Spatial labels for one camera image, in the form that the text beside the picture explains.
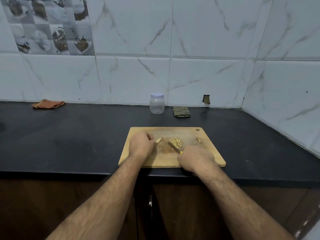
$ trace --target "wooden cutting board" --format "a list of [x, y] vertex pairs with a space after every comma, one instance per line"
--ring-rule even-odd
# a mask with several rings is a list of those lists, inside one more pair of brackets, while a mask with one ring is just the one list
[[[200, 127], [131, 127], [128, 133], [127, 140], [125, 141], [124, 148], [119, 160], [119, 165], [123, 160], [128, 157], [129, 154], [129, 142], [133, 135], [140, 131], [145, 131], [153, 134], [155, 140], [158, 138], [165, 138], [170, 140], [172, 138], [179, 138], [182, 142], [181, 151], [187, 145], [198, 145], [208, 149], [213, 153], [215, 161], [224, 167], [226, 162], [210, 141], [204, 130]], [[199, 143], [196, 137], [200, 137], [202, 143]], [[152, 154], [147, 158], [142, 165], [143, 168], [176, 168], [181, 167], [177, 160], [177, 153], [167, 144], [167, 141], [161, 140], [159, 143], [155, 143]]]

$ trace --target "green checkered cloth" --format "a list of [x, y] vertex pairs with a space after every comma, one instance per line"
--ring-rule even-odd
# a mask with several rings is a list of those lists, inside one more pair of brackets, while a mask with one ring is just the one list
[[174, 116], [183, 118], [183, 117], [190, 117], [190, 112], [188, 107], [174, 107], [173, 108]]

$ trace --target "clear jar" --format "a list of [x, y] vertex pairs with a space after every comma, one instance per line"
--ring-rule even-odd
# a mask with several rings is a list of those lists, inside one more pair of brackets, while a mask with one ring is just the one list
[[165, 95], [161, 92], [151, 93], [150, 111], [153, 114], [162, 114], [165, 110]]

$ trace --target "cloth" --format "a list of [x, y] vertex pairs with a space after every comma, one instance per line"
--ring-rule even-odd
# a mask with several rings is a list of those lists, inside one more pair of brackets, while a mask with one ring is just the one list
[[40, 103], [33, 104], [32, 107], [35, 109], [55, 109], [64, 105], [63, 101], [50, 101], [46, 99], [42, 99]]
[[190, 117], [190, 112], [188, 107], [174, 107], [173, 108], [174, 116], [183, 118], [183, 117]]

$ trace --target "hairy arm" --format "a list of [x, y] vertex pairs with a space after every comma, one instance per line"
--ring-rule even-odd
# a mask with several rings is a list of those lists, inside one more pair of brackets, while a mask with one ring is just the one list
[[221, 170], [212, 153], [187, 146], [178, 161], [211, 191], [235, 240], [294, 239]]
[[151, 154], [154, 138], [144, 132], [132, 137], [129, 157], [94, 195], [69, 215], [47, 240], [117, 239], [139, 170]]

